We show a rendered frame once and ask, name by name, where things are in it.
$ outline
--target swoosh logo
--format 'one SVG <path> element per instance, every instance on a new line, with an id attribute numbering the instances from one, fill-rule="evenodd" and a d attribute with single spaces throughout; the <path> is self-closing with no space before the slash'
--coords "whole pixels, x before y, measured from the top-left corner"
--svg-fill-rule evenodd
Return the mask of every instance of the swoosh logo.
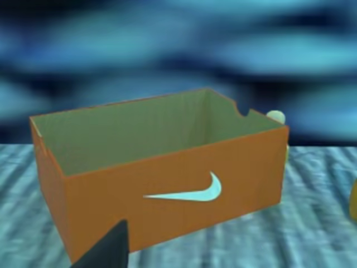
<path id="1" fill-rule="evenodd" d="M 154 194 L 144 195 L 145 198 L 157 198 L 157 199 L 173 199 L 173 200 L 185 200 L 185 201 L 198 201 L 207 202 L 212 201 L 219 197 L 222 191 L 221 182 L 219 178 L 213 172 L 210 172 L 212 183 L 205 190 L 183 192 L 183 193 L 170 193 L 170 194 Z"/>

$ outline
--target nike shoe box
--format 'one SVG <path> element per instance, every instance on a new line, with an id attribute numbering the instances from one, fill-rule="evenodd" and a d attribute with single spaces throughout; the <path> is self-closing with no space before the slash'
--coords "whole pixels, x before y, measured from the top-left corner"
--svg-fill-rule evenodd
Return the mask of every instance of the nike shoe box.
<path id="1" fill-rule="evenodd" d="M 122 219 L 129 250 L 280 202 L 288 127 L 211 89 L 30 117 L 72 262 Z"/>

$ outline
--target table surface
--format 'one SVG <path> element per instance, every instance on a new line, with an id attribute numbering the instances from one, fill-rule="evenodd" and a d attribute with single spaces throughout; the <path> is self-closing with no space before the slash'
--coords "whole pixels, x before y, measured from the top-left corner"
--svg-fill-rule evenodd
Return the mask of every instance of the table surface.
<path id="1" fill-rule="evenodd" d="M 130 255 L 130 268 L 357 267 L 357 149 L 291 147 L 279 205 Z M 0 267 L 68 268 L 31 145 L 0 145 Z"/>

